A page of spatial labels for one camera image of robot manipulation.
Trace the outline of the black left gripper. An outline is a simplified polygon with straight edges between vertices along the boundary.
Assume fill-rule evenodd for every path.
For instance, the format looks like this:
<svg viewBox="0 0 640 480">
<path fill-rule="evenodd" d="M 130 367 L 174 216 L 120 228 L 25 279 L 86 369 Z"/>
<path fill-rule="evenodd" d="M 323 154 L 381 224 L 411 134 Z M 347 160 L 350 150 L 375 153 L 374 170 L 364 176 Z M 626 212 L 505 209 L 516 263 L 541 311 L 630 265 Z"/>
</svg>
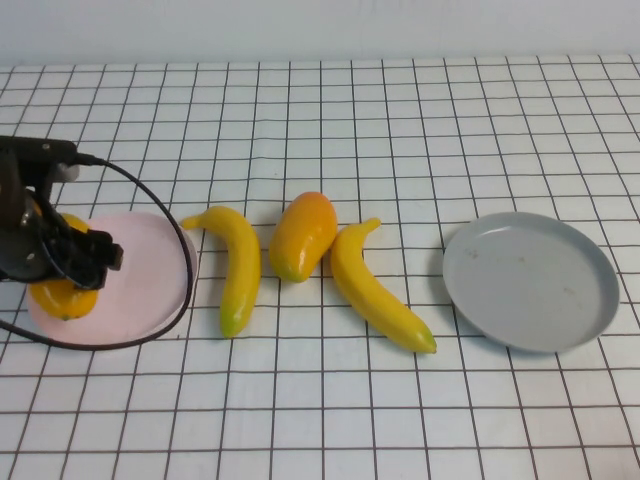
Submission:
<svg viewBox="0 0 640 480">
<path fill-rule="evenodd" d="M 1 208 L 1 278 L 13 281 L 72 280 L 84 290 L 99 290 L 108 272 L 119 271 L 123 248 L 113 236 L 48 203 L 28 197 L 23 211 Z"/>
</svg>

